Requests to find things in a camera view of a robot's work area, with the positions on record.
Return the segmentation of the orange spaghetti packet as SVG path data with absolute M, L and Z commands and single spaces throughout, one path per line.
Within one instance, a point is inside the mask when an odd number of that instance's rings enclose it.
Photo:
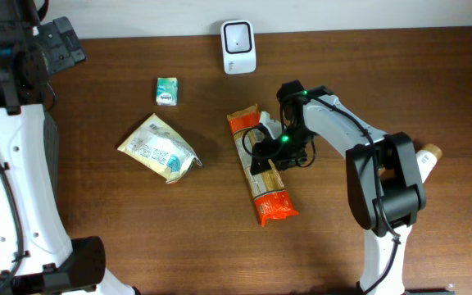
M 250 148 L 254 143 L 264 139 L 262 132 L 252 130 L 252 127 L 260 123 L 260 118 L 261 110 L 257 104 L 227 115 L 258 219 L 264 227 L 268 220 L 283 220 L 296 216 L 298 212 L 294 209 L 284 182 L 274 165 L 265 172 L 256 175 L 251 173 L 253 157 L 244 148 Z

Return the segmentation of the white shampoo tube gold cap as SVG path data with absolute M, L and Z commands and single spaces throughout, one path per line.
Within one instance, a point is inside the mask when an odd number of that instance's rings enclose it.
M 425 144 L 417 153 L 416 160 L 420 172 L 421 181 L 424 183 L 429 177 L 433 168 L 442 158 L 443 151 L 432 143 Z

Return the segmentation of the green tissue pack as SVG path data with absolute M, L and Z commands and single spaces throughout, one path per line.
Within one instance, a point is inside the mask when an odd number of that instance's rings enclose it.
M 178 102 L 178 80 L 175 77 L 158 78 L 156 103 L 159 106 L 174 107 Z

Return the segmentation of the cream foil pouch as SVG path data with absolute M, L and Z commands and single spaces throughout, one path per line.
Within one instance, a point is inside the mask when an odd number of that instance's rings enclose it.
M 193 148 L 156 114 L 150 115 L 117 148 L 173 184 L 196 164 L 203 167 Z

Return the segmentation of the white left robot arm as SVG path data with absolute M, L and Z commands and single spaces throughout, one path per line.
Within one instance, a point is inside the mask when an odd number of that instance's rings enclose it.
M 0 294 L 134 294 L 97 236 L 71 238 L 57 210 L 53 75 L 86 60 L 70 21 L 0 1 Z

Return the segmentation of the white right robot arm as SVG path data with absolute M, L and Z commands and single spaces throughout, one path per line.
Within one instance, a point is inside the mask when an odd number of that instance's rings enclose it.
M 325 139 L 345 159 L 348 204 L 364 230 L 359 293 L 405 293 L 406 240 L 426 204 L 412 139 L 367 124 L 325 86 L 305 89 L 294 80 L 283 84 L 276 97 L 280 120 L 259 123 L 256 129 L 264 138 L 243 144 L 252 157 L 252 174 L 306 168 L 312 161 L 305 149 L 315 145 L 316 136 Z

